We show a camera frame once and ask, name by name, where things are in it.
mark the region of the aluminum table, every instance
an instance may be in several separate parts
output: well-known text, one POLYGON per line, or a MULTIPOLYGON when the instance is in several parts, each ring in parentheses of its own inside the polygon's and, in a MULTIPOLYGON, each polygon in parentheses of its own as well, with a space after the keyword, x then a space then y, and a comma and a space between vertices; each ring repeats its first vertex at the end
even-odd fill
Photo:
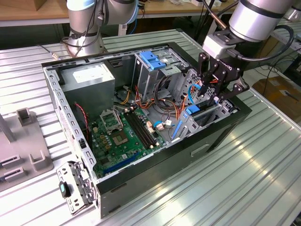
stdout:
MULTIPOLYGON (((109 51, 171 41, 195 59, 202 51, 176 30, 104 39, 109 51)), ((51 60, 39 47, 0 51, 0 113, 34 111, 55 166, 0 193, 1 225, 290 225, 301 211, 301 128, 250 90, 239 98, 252 113, 214 151, 104 219, 94 206, 71 216, 55 169, 73 156, 40 66, 51 60)))

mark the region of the yellow cable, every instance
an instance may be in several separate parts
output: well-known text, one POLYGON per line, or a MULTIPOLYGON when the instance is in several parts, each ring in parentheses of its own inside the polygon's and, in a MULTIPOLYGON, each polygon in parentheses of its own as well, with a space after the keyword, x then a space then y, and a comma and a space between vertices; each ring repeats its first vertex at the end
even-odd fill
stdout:
POLYGON ((128 102, 129 97, 130 97, 130 90, 127 91, 127 97, 126 97, 126 99, 123 102, 121 102, 120 104, 121 105, 125 105, 128 102))

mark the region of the motherboard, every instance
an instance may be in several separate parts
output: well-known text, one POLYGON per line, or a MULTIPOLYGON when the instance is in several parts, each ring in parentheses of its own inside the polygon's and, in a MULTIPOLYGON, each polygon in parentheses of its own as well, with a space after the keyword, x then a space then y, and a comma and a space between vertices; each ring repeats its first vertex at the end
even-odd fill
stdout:
POLYGON ((89 126, 100 178, 166 145, 140 108, 104 112, 89 126))

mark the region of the blue cable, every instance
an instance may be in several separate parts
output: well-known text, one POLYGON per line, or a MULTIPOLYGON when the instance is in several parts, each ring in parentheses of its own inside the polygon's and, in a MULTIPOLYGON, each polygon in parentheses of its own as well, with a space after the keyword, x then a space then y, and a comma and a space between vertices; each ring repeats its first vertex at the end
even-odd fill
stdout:
POLYGON ((190 93, 190 91, 191 91, 191 88, 192 87, 196 87, 196 88, 198 88, 198 89, 201 89, 201 86, 199 86, 198 84, 192 84, 191 86, 189 86, 189 88, 188 88, 188 99, 191 101, 191 103, 194 105, 194 102, 193 102, 193 100, 192 100, 192 97, 191 97, 191 93, 190 93))
POLYGON ((158 124, 162 123, 161 121, 157 121, 154 123, 154 127, 158 126, 158 124))
POLYGON ((133 28, 133 30, 131 31, 131 33, 130 33, 130 34, 132 34, 132 33, 135 31, 135 29, 136 29, 136 26, 137 26, 137 18, 135 19, 135 27, 133 28))

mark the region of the red cable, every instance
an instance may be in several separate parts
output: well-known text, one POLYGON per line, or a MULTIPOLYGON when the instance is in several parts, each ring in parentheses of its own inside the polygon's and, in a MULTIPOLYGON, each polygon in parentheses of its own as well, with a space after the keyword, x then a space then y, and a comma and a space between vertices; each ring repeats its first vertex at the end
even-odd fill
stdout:
POLYGON ((86 123, 86 128, 87 128, 87 141, 88 141, 88 140, 89 140, 89 136, 88 136, 89 129, 88 129, 88 120, 87 120, 86 113, 85 113, 84 109, 83 109, 79 104, 74 103, 74 105, 76 105, 77 107, 79 107, 79 109, 81 110, 81 112, 82 112, 83 115, 84 115, 85 123, 86 123))

